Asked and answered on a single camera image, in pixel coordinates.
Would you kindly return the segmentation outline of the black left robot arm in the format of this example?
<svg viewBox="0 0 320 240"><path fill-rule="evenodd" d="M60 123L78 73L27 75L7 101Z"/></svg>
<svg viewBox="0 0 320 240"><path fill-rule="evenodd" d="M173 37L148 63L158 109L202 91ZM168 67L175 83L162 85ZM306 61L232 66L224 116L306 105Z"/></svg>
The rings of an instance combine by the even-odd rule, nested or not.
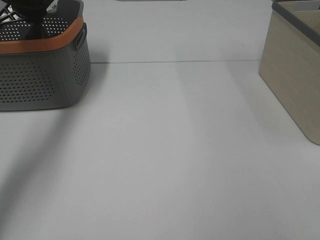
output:
<svg viewBox="0 0 320 240"><path fill-rule="evenodd" d="M25 21L31 28L25 35L25 40L42 39L46 36L43 33L44 17L47 15L47 8L53 0L1 0L3 8L0 14L0 29L14 22Z"/></svg>

